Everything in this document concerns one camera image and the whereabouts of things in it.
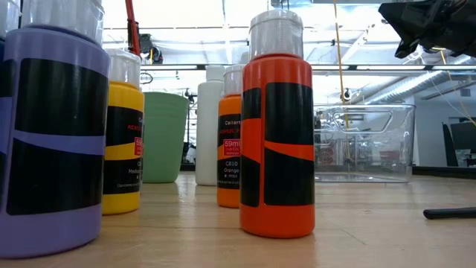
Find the wooden table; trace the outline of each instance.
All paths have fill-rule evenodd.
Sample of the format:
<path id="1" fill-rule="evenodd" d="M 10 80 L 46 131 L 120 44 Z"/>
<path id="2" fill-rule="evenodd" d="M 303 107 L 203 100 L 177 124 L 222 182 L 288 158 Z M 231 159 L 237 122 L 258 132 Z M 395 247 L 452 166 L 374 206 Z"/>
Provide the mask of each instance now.
<path id="1" fill-rule="evenodd" d="M 316 185 L 314 234 L 294 240 L 239 229 L 194 173 L 144 185 L 141 209 L 103 218 L 98 239 L 15 267 L 475 268 L 476 220 L 428 221 L 424 208 L 476 205 L 476 180 L 416 176 L 412 183 Z"/>

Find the red label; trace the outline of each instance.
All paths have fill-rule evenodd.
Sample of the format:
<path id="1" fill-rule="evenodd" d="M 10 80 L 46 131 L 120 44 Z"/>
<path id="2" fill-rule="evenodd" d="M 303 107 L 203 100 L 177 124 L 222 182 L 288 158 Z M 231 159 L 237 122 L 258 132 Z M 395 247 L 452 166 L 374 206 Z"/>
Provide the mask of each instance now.
<path id="1" fill-rule="evenodd" d="M 240 156 L 239 138 L 223 140 L 223 156 Z"/>
<path id="2" fill-rule="evenodd" d="M 142 156 L 142 138 L 135 138 L 134 154 L 136 156 Z"/>

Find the yellow paint bottle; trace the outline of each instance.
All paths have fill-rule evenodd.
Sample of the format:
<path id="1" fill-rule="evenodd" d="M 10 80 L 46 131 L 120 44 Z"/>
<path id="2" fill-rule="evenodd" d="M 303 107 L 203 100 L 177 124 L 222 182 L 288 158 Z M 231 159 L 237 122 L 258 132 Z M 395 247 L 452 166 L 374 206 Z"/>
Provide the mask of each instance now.
<path id="1" fill-rule="evenodd" d="M 139 208 L 144 119 L 141 59 L 120 49 L 106 51 L 111 56 L 111 71 L 104 154 L 104 215 Z"/>

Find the orange paint bottle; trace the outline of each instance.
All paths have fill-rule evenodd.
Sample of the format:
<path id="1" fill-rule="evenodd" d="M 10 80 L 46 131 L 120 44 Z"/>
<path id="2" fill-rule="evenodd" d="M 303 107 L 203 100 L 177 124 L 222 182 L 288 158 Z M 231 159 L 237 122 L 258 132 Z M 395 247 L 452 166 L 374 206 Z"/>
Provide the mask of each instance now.
<path id="1" fill-rule="evenodd" d="M 244 65 L 226 68 L 223 99 L 219 102 L 217 193 L 218 205 L 239 208 L 241 93 Z"/>
<path id="2" fill-rule="evenodd" d="M 312 67 L 303 24 L 287 10 L 251 21 L 243 70 L 241 227 L 265 237 L 312 233 L 314 141 Z"/>

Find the green cup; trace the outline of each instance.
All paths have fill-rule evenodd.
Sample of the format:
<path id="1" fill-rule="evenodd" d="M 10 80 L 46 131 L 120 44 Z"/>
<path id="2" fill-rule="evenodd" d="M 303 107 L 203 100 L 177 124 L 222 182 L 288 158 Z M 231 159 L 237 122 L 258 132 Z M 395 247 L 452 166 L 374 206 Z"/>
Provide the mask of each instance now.
<path id="1" fill-rule="evenodd" d="M 188 99 L 145 92 L 144 183 L 175 182 L 184 146 Z"/>

